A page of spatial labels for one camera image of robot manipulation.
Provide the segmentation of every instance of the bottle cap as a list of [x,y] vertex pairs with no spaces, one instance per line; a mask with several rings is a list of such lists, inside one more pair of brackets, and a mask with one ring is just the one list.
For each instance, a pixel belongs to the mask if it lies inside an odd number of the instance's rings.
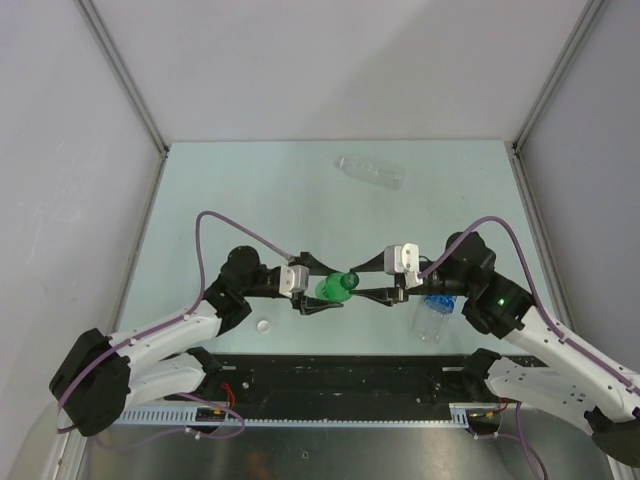
[[345,290],[353,290],[360,283],[360,277],[358,274],[353,272],[347,272],[342,277],[340,277],[340,285]]

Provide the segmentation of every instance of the red wire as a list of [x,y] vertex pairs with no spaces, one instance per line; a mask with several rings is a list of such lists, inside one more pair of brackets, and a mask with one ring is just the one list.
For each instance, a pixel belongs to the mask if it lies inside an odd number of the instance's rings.
[[500,404],[502,404],[503,401],[504,401],[504,407],[500,407],[500,410],[498,410],[498,413],[504,412],[507,409],[507,407],[509,406],[509,400],[507,400],[505,398],[501,398],[500,399]]
[[231,390],[231,386],[226,382],[223,383],[220,386],[227,391],[227,402],[229,401],[229,397],[231,397],[231,406],[230,406],[230,408],[235,407],[235,405],[236,405],[236,396],[233,394],[233,390]]

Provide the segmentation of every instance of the clear plastic bottle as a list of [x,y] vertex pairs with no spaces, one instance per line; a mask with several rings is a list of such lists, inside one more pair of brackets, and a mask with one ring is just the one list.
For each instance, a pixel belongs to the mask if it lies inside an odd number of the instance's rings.
[[336,160],[335,165],[351,178],[392,190],[398,190],[402,186],[405,176],[404,168],[384,160],[341,157]]
[[455,305],[456,297],[451,295],[420,298],[413,314],[413,328],[420,338],[426,342],[438,343]]

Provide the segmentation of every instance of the metal frame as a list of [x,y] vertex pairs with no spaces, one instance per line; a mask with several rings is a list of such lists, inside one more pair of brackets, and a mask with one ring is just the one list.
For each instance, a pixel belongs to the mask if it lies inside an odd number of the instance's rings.
[[105,60],[109,64],[109,67],[111,67],[111,71],[122,87],[122,90],[129,100],[136,116],[142,122],[149,138],[159,153],[165,153],[168,150],[167,144],[163,140],[160,130],[158,130],[158,127],[153,120],[138,87],[136,87],[124,60],[120,55],[120,52],[118,52],[118,49],[113,42],[113,38],[109,34],[107,26],[102,20],[98,9],[92,0],[74,0],[74,3],[87,23],[89,31],[104,54]]
[[538,98],[533,103],[533,107],[531,107],[524,124],[515,138],[514,146],[516,151],[521,150],[529,139],[531,131],[542,117],[608,4],[609,0],[590,0],[582,11],[582,15],[573,28],[571,35],[569,35],[567,43],[562,48],[560,56],[553,65],[551,73],[538,94]]
[[[148,225],[149,217],[153,209],[153,204],[156,198],[160,180],[162,178],[162,172],[169,147],[164,141],[162,134],[160,133],[153,119],[153,116],[151,115],[146,103],[143,100],[142,95],[140,94],[140,91],[133,81],[133,78],[126,67],[124,60],[118,52],[118,49],[93,1],[74,0],[74,3],[82,14],[87,27],[94,36],[94,39],[100,47],[100,50],[103,52],[107,63],[116,76],[118,83],[120,83],[123,92],[129,100],[129,103],[131,104],[131,107],[133,108],[136,116],[138,116],[138,118],[142,122],[153,145],[161,154],[161,162],[158,167],[152,192],[146,205],[145,214],[143,215],[143,218],[141,220],[140,229],[138,231],[138,235],[134,245],[133,255],[131,255],[131,263],[129,265],[126,279],[121,291],[121,299],[114,312],[112,325],[115,327],[127,297],[129,285],[132,280],[133,272],[137,263],[138,252],[144,239],[144,234]],[[553,66],[553,69],[549,77],[547,78],[542,91],[538,95],[538,98],[536,99],[532,109],[527,115],[526,120],[522,128],[520,129],[513,145],[506,145],[516,184],[518,185],[522,203],[525,207],[525,212],[529,224],[532,228],[536,249],[542,262],[545,280],[547,281],[550,288],[554,308],[556,309],[560,320],[572,328],[573,322],[571,320],[567,298],[564,293],[564,289],[562,288],[560,275],[555,266],[556,262],[551,252],[546,229],[544,227],[533,191],[523,167],[520,150],[528,140],[532,129],[540,120],[554,93],[557,91],[559,85],[561,84],[569,68],[575,61],[575,58],[584,45],[588,35],[593,30],[593,27],[599,20],[608,3],[609,0],[589,1],[573,32],[571,33],[569,40],[565,44],[558,60]],[[61,436],[59,441],[56,443],[54,454],[52,454],[51,456],[51,465],[49,465],[49,468],[45,471],[43,478],[46,478],[47,480],[75,479],[80,467],[85,445],[86,439],[84,439],[84,437],[79,435],[77,432],[72,432],[70,434]],[[615,479],[631,480],[637,478],[633,469],[621,465],[619,462],[610,459],[610,465]]]
[[558,320],[572,330],[575,330],[575,323],[571,316],[569,301],[567,300],[560,273],[556,267],[557,262],[551,250],[547,229],[542,220],[540,210],[538,209],[538,202],[536,202],[533,189],[527,177],[524,162],[521,156],[516,153],[513,146],[507,143],[505,147],[509,155],[513,176],[516,180],[518,191],[520,192],[522,205],[524,206],[525,214],[532,230],[533,242],[538,252],[540,263],[542,264],[542,273],[549,286],[551,303],[556,311]]

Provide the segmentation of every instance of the wire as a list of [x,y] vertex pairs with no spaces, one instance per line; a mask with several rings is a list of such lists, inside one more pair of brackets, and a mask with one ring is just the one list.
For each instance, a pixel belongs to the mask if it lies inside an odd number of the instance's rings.
[[220,385],[227,392],[227,402],[231,400],[231,408],[236,406],[236,396],[233,394],[233,390],[231,390],[231,385],[227,382]]
[[527,439],[524,437],[524,431],[522,430],[522,418],[520,418],[521,407],[522,407],[522,403],[518,402],[518,405],[516,405],[516,427],[518,429],[518,438],[520,439],[520,443],[522,443],[522,447],[524,448],[524,454],[527,457],[527,463],[529,464],[529,468],[531,469],[533,474],[536,476],[536,478],[540,479],[540,476],[536,471],[536,466],[533,463],[533,458],[531,458],[531,454],[529,453],[529,450],[531,449],[531,447],[529,446]]
[[440,257],[435,262],[429,265],[429,267],[425,269],[422,273],[420,273],[418,276],[420,278],[425,278],[431,275],[434,271],[436,271],[438,267],[440,267],[444,263],[444,261],[447,258],[451,256],[453,252],[455,252],[455,250],[460,246],[460,244],[465,240],[465,238],[471,235],[471,233],[480,225],[487,222],[495,222],[500,224],[509,234],[511,241],[513,242],[513,246],[516,249],[516,253],[518,254],[518,258],[520,259],[520,263],[522,264],[522,270],[524,271],[524,276],[527,279],[527,284],[529,285],[529,289],[531,290],[531,295],[533,296],[535,305],[538,308],[538,311],[540,312],[540,316],[542,317],[542,320],[547,324],[547,327],[558,337],[560,341],[567,343],[567,345],[571,346],[574,350],[578,351],[580,354],[582,354],[582,356],[587,357],[590,361],[592,361],[593,363],[598,365],[600,368],[605,370],[607,373],[609,373],[611,376],[613,376],[615,379],[620,381],[629,391],[640,396],[640,387],[635,386],[631,380],[629,380],[627,377],[619,373],[615,368],[610,367],[605,361],[598,358],[596,355],[591,353],[589,350],[584,348],[582,345],[577,343],[572,338],[565,338],[564,332],[560,328],[558,328],[559,323],[558,325],[556,325],[556,323],[553,321],[553,319],[549,316],[547,311],[544,309],[542,305],[542,300],[540,298],[540,294],[538,293],[538,289],[536,288],[536,285],[533,282],[533,276],[531,275],[531,270],[529,269],[529,265],[527,264],[527,259],[525,258],[524,252],[522,251],[522,247],[520,246],[520,242],[518,241],[518,238],[516,237],[516,234],[511,228],[511,226],[504,219],[496,216],[487,216],[487,217],[479,218],[478,220],[473,222],[471,225],[469,225],[469,227],[467,227],[467,229],[464,232],[462,232],[453,241],[453,243],[449,246],[449,248],[447,248],[444,251],[444,253],[440,255]]
[[95,439],[96,439],[97,444],[100,445],[100,447],[104,448],[105,450],[110,450],[112,452],[127,452],[129,450],[134,450],[134,449],[136,449],[138,447],[146,445],[147,443],[151,443],[154,440],[157,440],[158,438],[164,437],[166,435],[172,435],[174,433],[191,434],[196,438],[196,440],[200,439],[201,437],[208,438],[208,439],[211,439],[211,440],[223,440],[225,438],[233,438],[233,437],[236,437],[236,436],[240,435],[244,431],[244,429],[246,428],[244,418],[242,418],[238,413],[234,412],[230,408],[223,407],[222,405],[218,405],[217,403],[213,403],[213,402],[210,402],[208,400],[204,400],[204,399],[202,399],[200,397],[196,397],[195,395],[191,395],[189,393],[178,393],[178,395],[181,396],[181,397],[187,398],[189,400],[200,402],[200,403],[208,405],[208,406],[210,406],[212,408],[216,408],[218,410],[222,410],[223,412],[226,412],[227,414],[235,417],[240,422],[240,427],[237,430],[235,430],[234,432],[231,432],[231,433],[228,433],[228,434],[225,434],[225,435],[216,435],[214,433],[213,434],[212,433],[204,433],[204,432],[200,432],[198,430],[193,430],[193,429],[191,429],[189,427],[169,428],[167,430],[163,430],[161,432],[158,432],[155,435],[151,435],[150,437],[147,437],[144,440],[141,440],[140,442],[136,442],[136,443],[133,443],[131,445],[126,445],[124,447],[114,447],[112,445],[107,445],[102,441],[102,439],[100,439],[99,435],[96,435]]
[[[80,385],[80,383],[87,377],[87,375],[89,375],[104,360],[109,358],[111,355],[116,353],[118,350],[120,350],[120,349],[122,349],[122,348],[124,348],[126,346],[131,345],[131,341],[132,340],[136,340],[136,341],[137,340],[141,340],[141,339],[143,339],[145,337],[148,337],[149,335],[152,335],[152,334],[154,334],[156,332],[164,330],[165,328],[168,328],[171,325],[174,325],[175,323],[178,323],[178,322],[182,321],[185,315],[191,315],[196,310],[196,308],[198,308],[198,305],[200,305],[200,302],[202,301],[202,298],[204,297],[204,291],[205,291],[205,286],[206,286],[205,272],[204,272],[204,261],[202,260],[202,247],[201,247],[201,244],[200,244],[200,224],[202,222],[202,219],[204,217],[207,217],[207,216],[215,217],[215,218],[217,218],[219,220],[222,220],[223,222],[231,225],[232,227],[235,227],[238,230],[246,233],[250,237],[255,238],[256,240],[258,240],[259,242],[264,244],[266,247],[268,247],[271,250],[273,250],[274,252],[276,252],[278,255],[281,255],[282,257],[284,257],[287,261],[290,261],[293,258],[295,258],[290,253],[287,253],[284,250],[276,247],[273,243],[267,241],[266,239],[264,239],[263,237],[261,237],[257,233],[252,232],[251,230],[243,227],[239,223],[234,222],[230,218],[225,217],[224,215],[222,215],[222,214],[220,214],[218,212],[214,212],[214,211],[211,211],[211,210],[205,210],[203,212],[200,212],[198,214],[198,216],[196,217],[196,229],[195,229],[196,257],[198,259],[198,270],[199,270],[199,273],[200,273],[200,292],[198,293],[198,297],[196,298],[196,301],[193,303],[193,305],[191,307],[189,307],[187,309],[187,311],[184,314],[178,315],[177,317],[174,317],[174,318],[171,318],[171,319],[167,320],[166,322],[163,322],[163,323],[161,323],[159,325],[156,325],[155,327],[149,328],[148,330],[144,330],[144,331],[132,336],[131,338],[127,338],[127,339],[123,340],[122,342],[112,346],[111,348],[109,348],[108,350],[103,352],[102,354],[98,355],[91,363],[89,363],[89,365],[87,365],[71,381],[71,383],[69,384],[67,389],[64,391],[64,393],[60,397],[60,401],[58,402],[58,411],[62,410],[64,405],[67,403],[67,400],[69,400],[69,397],[71,396],[71,394],[75,391],[76,388],[78,388],[78,385]],[[65,427],[65,428],[58,428],[58,433],[59,434],[68,433],[68,432],[70,432],[72,430],[75,430],[75,429],[76,429],[75,425],[72,425],[70,427]]]
[[502,402],[504,400],[504,407],[500,407],[500,410],[498,410],[498,413],[502,413],[504,412],[507,407],[509,406],[509,400],[505,400],[503,398],[500,399],[500,402]]
[[[547,467],[545,466],[544,462],[542,461],[542,457],[540,457],[540,455],[538,455],[538,452],[536,452],[536,450],[529,444],[526,445],[526,447],[523,445],[522,441],[520,440],[519,436],[516,435],[511,435],[509,433],[498,433],[497,431],[495,433],[490,433],[487,435],[479,435],[476,432],[473,431],[473,429],[471,428],[471,426],[469,426],[469,429],[467,430],[471,435],[473,435],[474,440],[497,440],[498,438],[507,438],[509,440],[513,440],[515,442],[518,442],[520,444],[520,446],[522,447],[525,456],[528,454],[532,455],[533,458],[536,459],[536,461],[538,462],[538,465],[540,466],[540,470],[542,471],[542,480],[549,480],[549,472],[547,471]],[[534,474],[534,476],[536,477],[536,479],[540,480],[540,477],[537,475],[536,470],[532,469],[532,472]]]

